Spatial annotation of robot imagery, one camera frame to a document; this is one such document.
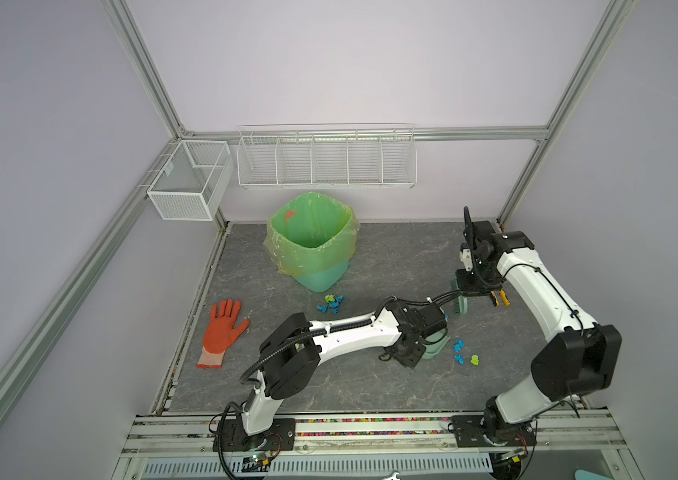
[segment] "white wire basket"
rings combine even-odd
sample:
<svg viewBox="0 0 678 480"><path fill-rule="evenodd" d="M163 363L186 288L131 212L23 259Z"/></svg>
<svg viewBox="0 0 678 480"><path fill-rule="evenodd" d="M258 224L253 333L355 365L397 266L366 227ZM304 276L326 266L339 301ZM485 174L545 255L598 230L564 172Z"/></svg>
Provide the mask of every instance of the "white wire basket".
<svg viewBox="0 0 678 480"><path fill-rule="evenodd" d="M238 182L245 188L413 187L413 128L243 134Z"/></svg>
<svg viewBox="0 0 678 480"><path fill-rule="evenodd" d="M227 142L181 140L147 194L165 220L214 220L234 168Z"/></svg>

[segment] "glove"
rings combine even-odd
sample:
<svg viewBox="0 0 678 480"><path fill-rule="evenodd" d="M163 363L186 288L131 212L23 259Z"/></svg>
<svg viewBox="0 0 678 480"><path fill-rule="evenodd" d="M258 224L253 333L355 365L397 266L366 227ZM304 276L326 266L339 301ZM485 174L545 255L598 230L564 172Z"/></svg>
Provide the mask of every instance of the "glove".
<svg viewBox="0 0 678 480"><path fill-rule="evenodd" d="M248 319L236 328L233 328L241 311L240 301L233 305L232 299L223 300L219 305L217 316L216 303L211 306L211 321L209 328L203 335L203 351L198 360L198 368L219 368L225 351L238 340L238 337L248 328Z"/></svg>

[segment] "gray marble surface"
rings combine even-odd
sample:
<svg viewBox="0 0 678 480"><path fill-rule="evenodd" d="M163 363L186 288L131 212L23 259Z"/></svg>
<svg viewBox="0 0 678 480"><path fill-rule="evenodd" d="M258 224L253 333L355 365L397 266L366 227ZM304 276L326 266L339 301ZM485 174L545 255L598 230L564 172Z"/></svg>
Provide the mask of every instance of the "gray marble surface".
<svg viewBox="0 0 678 480"><path fill-rule="evenodd" d="M339 319L372 311L390 294L423 300L451 290L462 229L455 223L362 224L350 269L328 291L345 296L335 315L315 308L325 293L310 292L277 272L261 244L264 225L232 226L169 410L220 412L230 400L245 400L251 387L238 377L257 360L259 344L292 313L305 312L308 320ZM310 385L287 398L279 412L482 410L489 397L528 375L545 345L524 302L509 284L505 291L510 306L495 307L485 297L470 299L465 315L455 315L454 305L444 306L448 345L415 369L381 362L381 349L339 356L321 365ZM251 325L227 350L221 369L196 368L211 304L226 298L242 301L238 321L249 318ZM461 353L467 359L478 355L478 366L453 359L457 338L466 345Z"/></svg>

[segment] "trash bag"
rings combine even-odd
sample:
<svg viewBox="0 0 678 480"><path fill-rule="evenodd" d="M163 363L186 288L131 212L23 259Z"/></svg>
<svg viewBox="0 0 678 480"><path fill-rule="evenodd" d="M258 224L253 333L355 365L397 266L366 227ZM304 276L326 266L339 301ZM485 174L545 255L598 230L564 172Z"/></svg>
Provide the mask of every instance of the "trash bag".
<svg viewBox="0 0 678 480"><path fill-rule="evenodd" d="M264 245L282 274L300 281L299 276L323 274L328 270L335 275L340 270L338 276L341 277L347 269L342 269L341 264L346 264L355 253L358 227L352 208L326 195L307 192L270 218Z"/></svg>

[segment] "mesh basket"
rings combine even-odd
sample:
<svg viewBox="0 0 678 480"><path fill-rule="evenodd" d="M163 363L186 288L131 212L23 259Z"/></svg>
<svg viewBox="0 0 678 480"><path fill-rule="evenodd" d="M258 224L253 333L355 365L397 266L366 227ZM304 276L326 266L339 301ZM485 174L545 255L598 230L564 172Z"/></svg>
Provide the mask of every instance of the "mesh basket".
<svg viewBox="0 0 678 480"><path fill-rule="evenodd" d="M413 187L413 130L246 135L238 146L238 181L245 188Z"/></svg>
<svg viewBox="0 0 678 480"><path fill-rule="evenodd" d="M181 140L147 194L166 220L214 220L233 168L227 142Z"/></svg>

